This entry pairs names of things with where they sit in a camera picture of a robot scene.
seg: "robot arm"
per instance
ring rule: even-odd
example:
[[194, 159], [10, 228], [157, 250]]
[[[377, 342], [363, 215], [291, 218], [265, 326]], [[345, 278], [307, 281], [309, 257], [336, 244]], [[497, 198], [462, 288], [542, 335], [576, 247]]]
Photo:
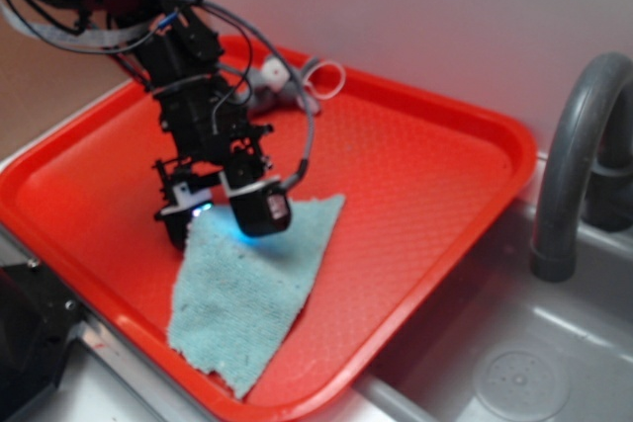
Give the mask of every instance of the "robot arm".
[[[283, 183], [264, 179], [271, 165], [260, 139], [272, 127], [256, 126], [248, 120], [247, 107], [235, 94], [236, 87], [231, 87], [221, 75], [219, 61], [223, 49], [218, 35], [194, 11], [197, 6], [205, 6], [203, 0], [26, 1], [38, 10], [41, 8], [36, 1], [75, 11], [77, 21], [72, 27], [41, 12], [58, 28], [75, 35], [90, 28], [91, 16], [96, 11], [105, 11], [120, 29], [166, 16], [163, 22], [169, 28], [161, 35], [147, 35], [131, 53], [149, 76], [146, 86], [160, 104], [160, 126], [171, 133], [177, 150], [175, 157], [155, 163], [167, 202], [155, 218], [165, 222], [176, 247], [184, 247], [187, 223], [201, 207], [211, 203], [209, 188], [215, 185], [225, 188], [244, 233], [260, 236], [289, 226], [287, 191], [306, 172], [310, 144], [294, 176]], [[221, 18], [232, 19], [225, 10], [214, 12]], [[252, 26], [243, 25], [262, 40]], [[289, 74], [294, 75], [283, 61]], [[303, 88], [299, 94], [305, 96]], [[212, 163], [219, 171], [199, 176], [193, 171], [197, 162]]]

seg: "stainless steel sink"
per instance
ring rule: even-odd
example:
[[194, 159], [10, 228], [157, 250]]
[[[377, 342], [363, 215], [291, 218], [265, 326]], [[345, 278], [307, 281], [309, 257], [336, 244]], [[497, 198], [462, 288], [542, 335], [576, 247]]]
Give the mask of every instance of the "stainless steel sink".
[[533, 214], [514, 204], [422, 305], [358, 384], [370, 399], [401, 420], [633, 421], [633, 238], [582, 225], [576, 273], [546, 283]]

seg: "blue towel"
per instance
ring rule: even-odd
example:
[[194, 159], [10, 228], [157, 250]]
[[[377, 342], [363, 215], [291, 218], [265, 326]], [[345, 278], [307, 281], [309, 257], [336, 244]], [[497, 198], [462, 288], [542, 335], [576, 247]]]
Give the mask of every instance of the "blue towel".
[[292, 202], [289, 229], [241, 233], [228, 207], [191, 223], [172, 300], [170, 346], [219, 373], [242, 399], [257, 382], [312, 290], [344, 197]]

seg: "white cable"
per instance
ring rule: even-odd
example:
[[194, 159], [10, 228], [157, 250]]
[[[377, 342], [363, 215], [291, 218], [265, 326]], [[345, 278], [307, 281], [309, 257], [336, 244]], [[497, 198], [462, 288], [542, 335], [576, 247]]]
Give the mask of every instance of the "white cable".
[[[9, 9], [4, 2], [0, 2], [0, 11], [7, 23], [17, 32], [27, 37], [37, 38], [38, 36]], [[87, 30], [81, 35], [68, 34], [53, 25], [34, 24], [31, 27], [49, 42], [72, 44], [74, 46], [92, 46], [100, 48], [113, 48], [125, 42], [137, 39], [147, 32], [151, 21], [143, 22], [126, 29], [117, 30]]]
[[[314, 83], [310, 81], [310, 77], [321, 68], [325, 68], [327, 66], [333, 66], [334, 68], [336, 68], [338, 70], [338, 73], [340, 74], [340, 79], [338, 80], [338, 84], [334, 88], [332, 88], [331, 91], [327, 93], [320, 93], [319, 91], [317, 91]], [[310, 89], [310, 94], [312, 94], [316, 99], [320, 101], [327, 101], [328, 99], [332, 99], [334, 96], [340, 93], [340, 91], [345, 86], [346, 80], [347, 73], [345, 72], [345, 68], [343, 68], [343, 66], [336, 61], [326, 59], [318, 62], [315, 66], [308, 70], [308, 72], [304, 76], [304, 86]]]

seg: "red tray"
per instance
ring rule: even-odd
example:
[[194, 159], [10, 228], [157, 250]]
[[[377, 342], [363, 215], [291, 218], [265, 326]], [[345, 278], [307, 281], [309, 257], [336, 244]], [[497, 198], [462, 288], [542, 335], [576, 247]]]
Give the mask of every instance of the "red tray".
[[[225, 47], [239, 64], [239, 42]], [[292, 193], [347, 201], [304, 311], [239, 401], [166, 344], [182, 256], [152, 219], [162, 201], [150, 166], [174, 154], [158, 113], [137, 85], [91, 108], [0, 175], [0, 219], [201, 404], [233, 421], [296, 419], [340, 394], [512, 200], [536, 157], [514, 120], [348, 70], [316, 119], [311, 169]], [[286, 177], [306, 119], [298, 110], [262, 119], [276, 129], [264, 150]]]

